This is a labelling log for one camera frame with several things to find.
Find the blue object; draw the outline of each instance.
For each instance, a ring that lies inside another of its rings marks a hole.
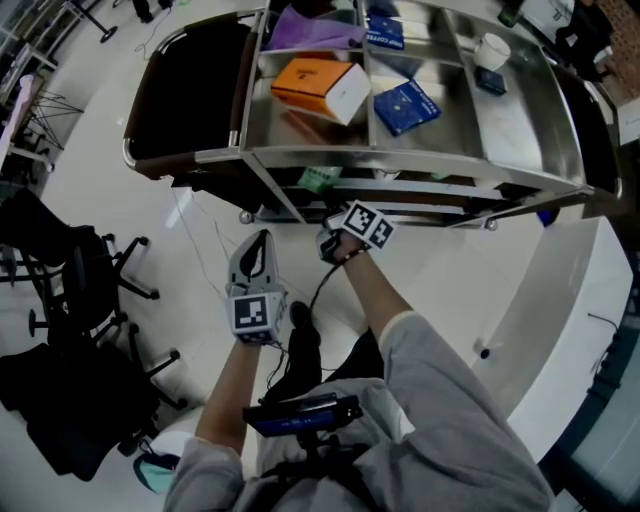
[[[442,113],[413,80],[374,96],[373,108],[394,136]]]
[[[402,23],[375,14],[369,15],[367,41],[385,48],[404,50]]]
[[[255,427],[263,436],[288,436],[307,430],[330,428],[335,423],[332,411],[318,411],[297,418],[257,421]]]
[[[502,96],[507,92],[504,77],[500,73],[489,71],[482,66],[478,66],[474,72],[474,76],[476,78],[476,85],[491,94]]]

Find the black strap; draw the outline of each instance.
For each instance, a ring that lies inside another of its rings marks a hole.
[[[256,496],[250,510],[271,510],[291,487],[305,478],[331,478],[359,498],[367,508],[380,511],[362,480],[362,473],[353,465],[368,449],[368,446],[361,444],[346,450],[331,448],[319,462],[281,462],[262,475],[262,478],[278,476],[278,481],[265,487]]]

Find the gray sleeve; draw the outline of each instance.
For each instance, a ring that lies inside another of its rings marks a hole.
[[[243,487],[238,454],[226,446],[194,438],[187,441],[164,510],[231,510]]]
[[[418,488],[429,482],[448,510],[478,500],[477,510],[548,510],[549,489],[529,452],[433,327],[417,313],[401,314],[381,338],[385,380],[416,428],[397,448],[419,461],[404,478]]]

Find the purple bag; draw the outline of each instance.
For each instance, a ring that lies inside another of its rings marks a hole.
[[[309,19],[291,7],[285,7],[278,19],[267,50],[289,48],[353,48],[366,34],[363,27],[339,21]]]

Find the leg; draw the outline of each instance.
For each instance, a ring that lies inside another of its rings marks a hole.
[[[325,382],[369,377],[384,378],[384,362],[371,329],[360,336],[346,361]]]
[[[295,398],[312,390],[322,381],[320,369],[320,334],[311,322],[306,321],[307,316],[294,316],[294,308],[300,304],[305,312],[308,308],[302,303],[291,305],[294,326],[289,338],[289,363],[284,376],[264,396],[265,403],[281,402],[289,398]]]

